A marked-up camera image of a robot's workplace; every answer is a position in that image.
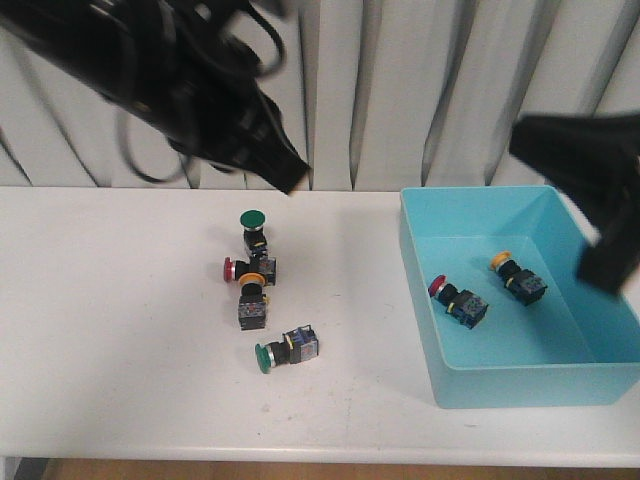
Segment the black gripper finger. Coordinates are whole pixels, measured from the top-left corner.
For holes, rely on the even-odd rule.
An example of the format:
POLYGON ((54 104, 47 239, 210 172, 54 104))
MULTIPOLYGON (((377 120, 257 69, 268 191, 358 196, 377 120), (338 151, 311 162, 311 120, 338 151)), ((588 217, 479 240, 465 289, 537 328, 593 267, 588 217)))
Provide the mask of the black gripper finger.
POLYGON ((623 200, 613 209, 601 209, 592 225, 598 240, 584 248, 576 276, 579 280, 618 296, 639 266, 639 202, 623 200))
POLYGON ((261 177, 275 189, 290 195, 306 179, 310 166, 275 133, 240 129, 235 134, 236 165, 261 177))
POLYGON ((607 240, 639 238, 639 115, 526 114, 509 153, 562 190, 607 240))

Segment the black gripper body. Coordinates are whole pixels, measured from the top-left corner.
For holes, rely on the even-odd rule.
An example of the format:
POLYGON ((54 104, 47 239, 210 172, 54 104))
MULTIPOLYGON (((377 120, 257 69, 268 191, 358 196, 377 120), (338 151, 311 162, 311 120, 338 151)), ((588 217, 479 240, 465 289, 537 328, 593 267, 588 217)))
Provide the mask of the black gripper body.
POLYGON ((220 170, 241 170, 238 130, 275 133, 285 142, 280 111, 257 85, 266 70, 237 36, 177 29, 160 37, 165 48, 157 60, 142 53, 137 35, 122 31, 119 37, 123 112, 159 130, 178 153, 220 170))

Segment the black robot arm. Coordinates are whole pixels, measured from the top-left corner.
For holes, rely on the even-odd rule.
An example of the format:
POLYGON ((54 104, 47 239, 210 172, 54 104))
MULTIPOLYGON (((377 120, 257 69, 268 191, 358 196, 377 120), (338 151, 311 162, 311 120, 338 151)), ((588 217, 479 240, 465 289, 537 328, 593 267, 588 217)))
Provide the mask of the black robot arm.
POLYGON ((309 173, 259 88, 286 52, 249 1, 5 1, 1 24, 187 158, 283 193, 309 173))

